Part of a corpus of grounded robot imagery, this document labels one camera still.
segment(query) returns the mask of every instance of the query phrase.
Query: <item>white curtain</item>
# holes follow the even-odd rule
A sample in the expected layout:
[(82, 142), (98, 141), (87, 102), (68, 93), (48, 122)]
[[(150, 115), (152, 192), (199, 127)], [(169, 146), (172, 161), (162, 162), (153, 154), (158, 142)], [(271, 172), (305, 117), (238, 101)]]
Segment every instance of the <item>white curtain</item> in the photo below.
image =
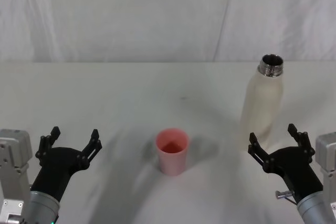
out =
[(336, 59), (336, 0), (0, 0), (1, 61)]

